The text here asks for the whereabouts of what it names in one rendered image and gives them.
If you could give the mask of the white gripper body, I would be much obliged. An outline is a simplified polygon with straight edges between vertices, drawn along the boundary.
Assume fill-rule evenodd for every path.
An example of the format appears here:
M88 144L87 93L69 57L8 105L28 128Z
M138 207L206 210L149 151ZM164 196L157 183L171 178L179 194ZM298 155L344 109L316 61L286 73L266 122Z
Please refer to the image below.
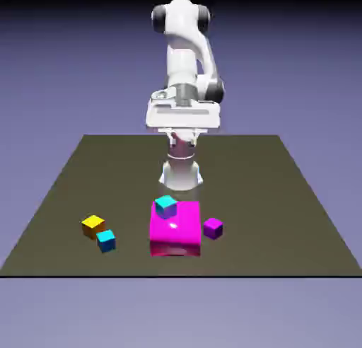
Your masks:
M146 126L156 129L218 129L221 107L218 103L191 100L190 106L178 106L175 100L150 100Z

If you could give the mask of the small cyan cube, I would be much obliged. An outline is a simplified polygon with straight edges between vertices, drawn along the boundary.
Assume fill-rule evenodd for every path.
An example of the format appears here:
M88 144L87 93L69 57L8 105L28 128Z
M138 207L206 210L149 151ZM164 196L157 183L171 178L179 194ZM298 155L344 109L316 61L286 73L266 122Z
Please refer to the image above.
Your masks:
M104 230L96 233L97 245L102 253L109 252L116 248L116 238L112 230Z
M170 195L163 195L155 200L155 210L163 219L173 217L177 214L177 200Z

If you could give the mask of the small purple cube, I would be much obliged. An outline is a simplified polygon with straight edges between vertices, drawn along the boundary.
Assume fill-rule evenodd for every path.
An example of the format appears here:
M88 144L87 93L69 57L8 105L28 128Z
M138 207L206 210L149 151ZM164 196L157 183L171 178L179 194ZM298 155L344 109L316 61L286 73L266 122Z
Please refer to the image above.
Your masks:
M206 237L216 240L223 234L223 222L216 218L209 218L203 223L203 233Z

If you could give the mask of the small yellow cube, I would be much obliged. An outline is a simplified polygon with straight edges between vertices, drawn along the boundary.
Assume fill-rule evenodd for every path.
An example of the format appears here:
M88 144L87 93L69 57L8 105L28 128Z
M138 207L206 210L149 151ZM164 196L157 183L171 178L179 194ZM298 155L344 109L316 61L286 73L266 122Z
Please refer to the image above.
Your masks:
M97 215L91 215L82 220L81 227L85 236L95 240L97 234L105 230L105 220Z

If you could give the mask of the large magenta box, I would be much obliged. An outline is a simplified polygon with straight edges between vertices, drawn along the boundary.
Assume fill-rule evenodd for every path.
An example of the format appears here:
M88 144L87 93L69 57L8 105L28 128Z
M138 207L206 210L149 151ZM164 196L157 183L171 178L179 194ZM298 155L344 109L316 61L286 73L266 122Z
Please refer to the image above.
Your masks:
M201 219L198 201L176 203L176 214L163 218L151 207L149 247L151 256L200 256Z

